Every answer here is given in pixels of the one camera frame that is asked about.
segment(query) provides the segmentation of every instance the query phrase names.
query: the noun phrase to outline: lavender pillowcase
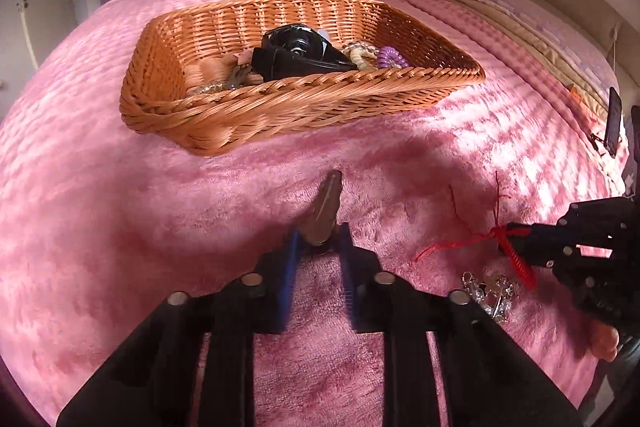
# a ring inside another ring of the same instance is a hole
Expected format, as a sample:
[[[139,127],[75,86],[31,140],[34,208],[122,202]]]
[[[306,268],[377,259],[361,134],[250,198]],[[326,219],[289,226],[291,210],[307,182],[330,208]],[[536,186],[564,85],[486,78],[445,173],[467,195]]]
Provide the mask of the lavender pillowcase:
[[[476,0],[505,13],[555,49],[580,74],[605,105],[618,81],[602,52],[567,23],[530,0]]]

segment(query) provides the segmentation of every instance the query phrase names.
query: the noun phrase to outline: spiral hair tie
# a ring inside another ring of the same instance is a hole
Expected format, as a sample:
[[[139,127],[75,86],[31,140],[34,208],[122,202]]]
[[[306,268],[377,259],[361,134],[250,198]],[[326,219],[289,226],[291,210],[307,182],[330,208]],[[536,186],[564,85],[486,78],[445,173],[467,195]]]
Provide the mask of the spiral hair tie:
[[[406,61],[398,50],[391,46],[383,46],[378,52],[378,68],[385,70],[386,68],[408,68],[409,63]]]

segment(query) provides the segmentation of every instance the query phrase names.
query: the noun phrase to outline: red string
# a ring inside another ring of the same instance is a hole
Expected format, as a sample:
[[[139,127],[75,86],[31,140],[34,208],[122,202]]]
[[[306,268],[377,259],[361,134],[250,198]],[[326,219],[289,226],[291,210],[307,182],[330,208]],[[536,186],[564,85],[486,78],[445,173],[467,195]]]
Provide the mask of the red string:
[[[472,245],[474,243],[479,243],[480,241],[485,241],[487,239],[495,239],[498,242],[498,245],[504,250],[504,252],[509,256],[511,262],[513,263],[513,267],[515,268],[518,277],[522,280],[522,283],[528,289],[534,289],[536,287],[537,281],[536,276],[533,273],[533,270],[530,266],[528,266],[520,257],[517,252],[513,249],[513,245],[511,241],[509,241],[509,237],[525,237],[529,235],[529,229],[511,229],[507,230],[505,225],[498,225],[498,216],[500,215],[500,198],[510,198],[505,194],[500,194],[500,182],[498,181],[498,172],[495,173],[495,186],[496,186],[496,194],[495,194],[495,203],[494,203],[494,223],[495,226],[489,230],[488,233],[472,233],[468,224],[463,221],[458,215],[458,209],[456,207],[456,200],[453,195],[453,187],[449,185],[449,190],[451,193],[451,201],[453,206],[453,213],[457,220],[462,223],[465,228],[469,231],[472,237],[469,239],[465,239],[463,241],[454,241],[453,243],[439,243],[437,245],[433,245],[432,247],[426,248],[422,252],[418,254],[415,258],[416,261],[420,259],[423,255],[431,253],[434,250],[440,250],[443,248],[459,248],[466,247],[466,245]]]

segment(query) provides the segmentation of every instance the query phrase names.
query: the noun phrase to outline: metal bolt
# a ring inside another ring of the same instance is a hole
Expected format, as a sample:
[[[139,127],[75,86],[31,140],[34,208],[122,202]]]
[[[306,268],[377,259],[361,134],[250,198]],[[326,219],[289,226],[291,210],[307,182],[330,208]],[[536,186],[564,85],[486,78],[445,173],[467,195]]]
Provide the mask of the metal bolt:
[[[166,301],[171,304],[171,306],[182,306],[188,300],[189,296],[185,292],[174,292],[169,295]]]
[[[262,275],[255,272],[246,273],[242,276],[241,282],[245,286],[259,286],[262,284]]]
[[[389,272],[378,272],[373,276],[373,280],[378,284],[393,284],[396,282],[396,276]]]
[[[453,290],[449,294],[449,300],[453,302],[453,304],[464,306],[465,304],[469,304],[469,302],[471,302],[471,297],[464,290]]]

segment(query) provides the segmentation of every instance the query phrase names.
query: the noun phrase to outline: pink fuzzy blanket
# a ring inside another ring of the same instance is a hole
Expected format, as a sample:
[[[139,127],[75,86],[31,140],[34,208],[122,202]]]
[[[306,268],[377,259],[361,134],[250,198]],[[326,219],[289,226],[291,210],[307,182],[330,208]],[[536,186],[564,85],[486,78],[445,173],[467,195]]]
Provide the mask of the pink fuzzy blanket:
[[[172,291],[202,295],[277,247],[325,173],[344,172],[338,218],[357,245],[418,289],[445,295],[463,271],[513,276],[486,243],[423,247],[501,222],[554,222],[572,201],[620,190],[619,162],[586,140],[580,106],[526,51],[443,0],[382,0],[475,57],[487,81],[429,110],[277,136],[216,158],[127,129],[120,84],[145,23],[216,0],[114,0],[51,54],[0,129],[0,353],[53,424],[129,332]],[[625,152],[621,152],[622,161]],[[585,319],[548,273],[506,330],[574,404],[596,360]],[[350,331],[336,259],[306,261],[289,331],[259,337],[259,425],[380,425],[382,340]]]

